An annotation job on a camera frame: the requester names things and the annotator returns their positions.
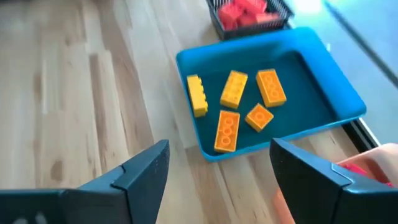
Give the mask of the black aluminium table frame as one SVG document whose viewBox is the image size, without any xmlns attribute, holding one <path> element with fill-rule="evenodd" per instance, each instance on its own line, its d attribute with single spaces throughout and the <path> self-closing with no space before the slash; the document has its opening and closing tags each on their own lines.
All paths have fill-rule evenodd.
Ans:
<svg viewBox="0 0 398 224">
<path fill-rule="evenodd" d="M 360 153 L 370 151 L 381 145 L 362 118 L 343 124 L 342 128 Z"/>
</svg>

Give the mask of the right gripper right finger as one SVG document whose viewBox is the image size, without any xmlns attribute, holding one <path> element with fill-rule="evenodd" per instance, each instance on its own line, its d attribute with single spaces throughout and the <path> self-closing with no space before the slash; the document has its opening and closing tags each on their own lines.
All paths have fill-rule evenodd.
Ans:
<svg viewBox="0 0 398 224">
<path fill-rule="evenodd" d="M 398 224 L 398 186 L 366 177 L 282 139 L 272 168 L 296 224 Z"/>
</svg>

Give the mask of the blue plastic bin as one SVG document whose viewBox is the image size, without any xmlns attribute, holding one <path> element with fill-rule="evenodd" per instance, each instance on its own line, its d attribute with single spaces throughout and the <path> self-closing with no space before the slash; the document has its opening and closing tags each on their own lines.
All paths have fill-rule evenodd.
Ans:
<svg viewBox="0 0 398 224">
<path fill-rule="evenodd" d="M 215 152 L 214 143 L 221 93 L 233 70 L 248 75 L 238 113 L 246 116 L 262 101 L 256 83 L 260 70 L 273 69 L 287 101 L 273 108 L 273 120 L 257 132 L 246 122 L 239 125 L 236 155 L 251 153 L 269 145 L 272 138 L 292 140 L 347 123 L 366 112 L 366 105 L 316 32 L 308 27 L 186 49 L 176 56 L 182 81 L 198 75 L 204 87 L 208 112 L 194 118 L 193 126 L 203 157 L 216 162 L 231 154 Z"/>
</svg>

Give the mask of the orange-red toy brick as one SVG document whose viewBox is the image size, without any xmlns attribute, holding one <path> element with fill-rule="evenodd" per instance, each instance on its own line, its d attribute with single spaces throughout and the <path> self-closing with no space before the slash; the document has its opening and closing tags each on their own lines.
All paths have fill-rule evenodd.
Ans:
<svg viewBox="0 0 398 224">
<path fill-rule="evenodd" d="M 218 17 L 224 30 L 233 30 L 238 27 L 238 19 L 243 15 L 244 10 L 234 2 L 223 4 L 218 9 Z"/>
</svg>

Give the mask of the black mesh basket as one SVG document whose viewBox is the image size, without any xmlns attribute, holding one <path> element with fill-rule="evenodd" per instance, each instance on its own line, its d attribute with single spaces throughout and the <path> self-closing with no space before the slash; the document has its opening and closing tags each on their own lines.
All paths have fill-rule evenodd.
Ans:
<svg viewBox="0 0 398 224">
<path fill-rule="evenodd" d="M 267 6 L 266 12 L 278 13 L 278 19 L 274 19 L 270 22 L 263 22 L 260 24 L 253 24 L 245 27 L 238 27 L 232 30 L 227 30 L 223 27 L 223 24 L 217 15 L 217 10 L 223 4 L 232 1 L 233 0 L 206 0 L 212 24 L 220 40 L 236 39 L 240 37 L 285 29 L 286 27 L 289 27 L 289 19 L 293 18 L 295 15 L 284 0 L 268 0 L 269 5 Z"/>
</svg>

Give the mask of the yellow-orange toy brick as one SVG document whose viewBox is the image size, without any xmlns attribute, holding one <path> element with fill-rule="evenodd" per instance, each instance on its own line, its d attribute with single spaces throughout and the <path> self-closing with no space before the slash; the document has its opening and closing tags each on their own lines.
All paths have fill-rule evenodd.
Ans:
<svg viewBox="0 0 398 224">
<path fill-rule="evenodd" d="M 281 106 L 287 101 L 275 69 L 259 70 L 256 81 L 267 108 Z"/>
<path fill-rule="evenodd" d="M 216 129 L 214 149 L 216 152 L 227 153 L 236 150 L 240 114 L 221 110 Z"/>
<path fill-rule="evenodd" d="M 232 70 L 220 98 L 220 104 L 228 108 L 237 109 L 242 98 L 248 75 Z"/>
</svg>

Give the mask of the lemon yellow toy brick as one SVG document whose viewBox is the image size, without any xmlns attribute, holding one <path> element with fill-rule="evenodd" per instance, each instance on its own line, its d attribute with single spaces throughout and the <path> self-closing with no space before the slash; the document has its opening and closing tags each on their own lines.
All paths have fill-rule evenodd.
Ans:
<svg viewBox="0 0 398 224">
<path fill-rule="evenodd" d="M 208 112 L 208 103 L 201 78 L 198 75 L 189 75 L 187 77 L 187 84 L 194 117 L 199 118 L 206 115 Z"/>
</svg>

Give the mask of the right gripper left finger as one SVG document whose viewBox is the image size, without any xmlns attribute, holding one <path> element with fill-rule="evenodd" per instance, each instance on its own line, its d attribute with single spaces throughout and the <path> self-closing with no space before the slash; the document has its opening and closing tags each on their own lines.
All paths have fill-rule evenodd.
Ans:
<svg viewBox="0 0 398 224">
<path fill-rule="evenodd" d="M 155 224 L 169 161 L 163 139 L 76 189 L 0 190 L 0 224 Z"/>
</svg>

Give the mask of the red toy brick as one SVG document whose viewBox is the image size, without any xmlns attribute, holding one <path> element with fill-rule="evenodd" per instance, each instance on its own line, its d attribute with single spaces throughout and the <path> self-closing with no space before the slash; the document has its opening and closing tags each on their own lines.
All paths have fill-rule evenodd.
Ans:
<svg viewBox="0 0 398 224">
<path fill-rule="evenodd" d="M 347 170 L 350 170 L 351 172 L 365 176 L 369 179 L 376 180 L 390 187 L 394 187 L 392 182 L 389 180 L 389 178 L 385 175 L 385 173 L 381 170 L 381 168 L 378 165 L 370 167 L 367 166 L 365 169 L 356 164 L 340 164 L 340 166 L 344 167 Z"/>
<path fill-rule="evenodd" d="M 260 23 L 265 23 L 265 22 L 271 22 L 271 21 L 274 21 L 274 20 L 278 20 L 279 19 L 279 15 L 278 15 L 278 13 L 264 12 L 264 13 L 256 14 L 255 15 L 255 19 L 256 19 L 256 22 L 258 24 L 260 24 Z"/>
<path fill-rule="evenodd" d="M 240 27 L 252 26 L 257 23 L 256 17 L 253 14 L 243 14 L 238 18 L 238 25 Z"/>
</svg>

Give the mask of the small yellow toy brick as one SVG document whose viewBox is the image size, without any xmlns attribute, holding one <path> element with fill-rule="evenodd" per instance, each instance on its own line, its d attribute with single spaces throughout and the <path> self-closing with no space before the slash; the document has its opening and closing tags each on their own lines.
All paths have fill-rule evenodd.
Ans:
<svg viewBox="0 0 398 224">
<path fill-rule="evenodd" d="M 260 103 L 257 103 L 246 115 L 245 122 L 259 133 L 271 122 L 273 118 L 274 115 L 269 110 Z"/>
</svg>

